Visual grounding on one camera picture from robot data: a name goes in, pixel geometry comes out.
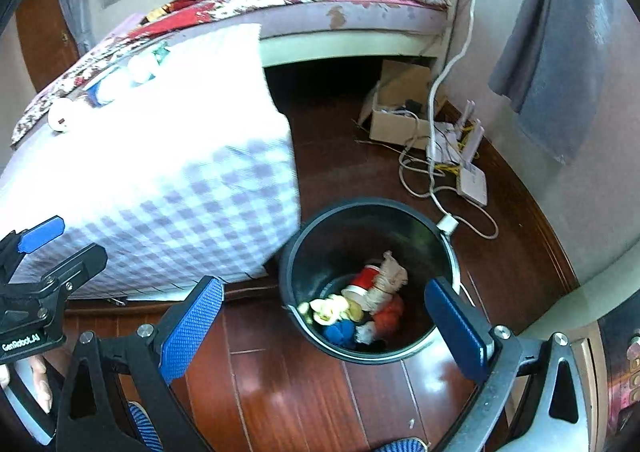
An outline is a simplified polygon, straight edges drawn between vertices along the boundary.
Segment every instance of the peeling paint patch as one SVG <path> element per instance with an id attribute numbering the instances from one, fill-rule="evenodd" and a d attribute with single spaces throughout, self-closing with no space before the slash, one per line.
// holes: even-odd
<path id="1" fill-rule="evenodd" d="M 332 30 L 336 30 L 337 28 L 342 28 L 345 24 L 347 24 L 347 19 L 344 17 L 342 13 L 342 7 L 340 5 L 332 7 L 327 13 L 327 17 L 331 17 L 331 22 L 329 22 L 329 28 Z"/>

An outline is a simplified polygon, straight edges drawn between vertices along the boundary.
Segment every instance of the blue gripper pad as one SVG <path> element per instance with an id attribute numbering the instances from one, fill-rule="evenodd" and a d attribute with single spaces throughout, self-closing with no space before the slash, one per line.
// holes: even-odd
<path id="1" fill-rule="evenodd" d="M 53 216 L 51 219 L 47 219 L 38 226 L 23 233 L 18 243 L 18 251 L 23 254 L 31 254 L 50 241 L 53 241 L 56 237 L 61 236 L 64 231 L 65 222 L 62 217 Z"/>
<path id="2" fill-rule="evenodd" d="M 164 340 L 159 369 L 167 384 L 185 374 L 220 311 L 224 294 L 222 283 L 212 278 Z"/>
<path id="3" fill-rule="evenodd" d="M 463 305 L 445 279 L 427 283 L 424 305 L 465 378 L 476 384 L 484 382 L 493 349 L 488 322 L 474 308 Z"/>

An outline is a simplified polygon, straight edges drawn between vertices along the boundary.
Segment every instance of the metal bolt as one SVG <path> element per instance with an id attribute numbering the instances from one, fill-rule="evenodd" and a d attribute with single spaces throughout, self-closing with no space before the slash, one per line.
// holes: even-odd
<path id="1" fill-rule="evenodd" d="M 507 340 L 511 336 L 511 330 L 507 326 L 496 326 L 494 335 L 502 340 Z"/>
<path id="2" fill-rule="evenodd" d="M 142 324 L 142 326 L 138 328 L 138 331 L 136 331 L 136 333 L 138 333 L 138 336 L 143 338 L 151 336 L 151 333 L 153 332 L 154 327 L 152 324 Z"/>
<path id="3" fill-rule="evenodd" d="M 94 332 L 93 331 L 85 331 L 80 336 L 80 343 L 81 344 L 88 344 L 93 339 L 94 339 Z"/>
<path id="4" fill-rule="evenodd" d="M 569 339 L 566 337 L 564 333 L 555 333 L 554 340 L 558 345 L 566 346 L 569 343 Z"/>
<path id="5" fill-rule="evenodd" d="M 629 341 L 629 347 L 626 348 L 626 359 L 630 362 L 640 358 L 640 337 L 634 336 Z"/>

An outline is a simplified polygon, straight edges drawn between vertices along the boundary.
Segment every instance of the floral bedsheet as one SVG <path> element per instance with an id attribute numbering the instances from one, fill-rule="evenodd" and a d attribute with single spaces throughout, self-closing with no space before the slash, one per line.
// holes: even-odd
<path id="1" fill-rule="evenodd" d="M 327 0 L 202 0 L 153 23 L 136 27 L 126 36 L 107 37 L 58 77 L 48 93 L 34 98 L 14 128 L 12 145 L 19 143 L 46 115 L 55 98 L 68 96 L 133 51 L 151 45 L 165 34 L 202 23 L 223 21 L 255 10 L 322 1 Z M 450 6 L 449 0 L 409 1 L 436 10 L 446 10 Z"/>

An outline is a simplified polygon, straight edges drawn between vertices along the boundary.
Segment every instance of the checkered tablecloth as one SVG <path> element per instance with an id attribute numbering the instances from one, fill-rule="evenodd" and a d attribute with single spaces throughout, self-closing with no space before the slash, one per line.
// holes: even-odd
<path id="1" fill-rule="evenodd" d="M 126 100 L 68 133 L 44 126 L 18 149 L 0 177 L 0 233 L 53 215 L 66 231 L 28 255 L 15 282 L 91 242 L 109 262 L 76 298 L 153 296 L 263 270 L 298 229 L 300 203 L 258 35 L 239 25 L 186 41 Z"/>

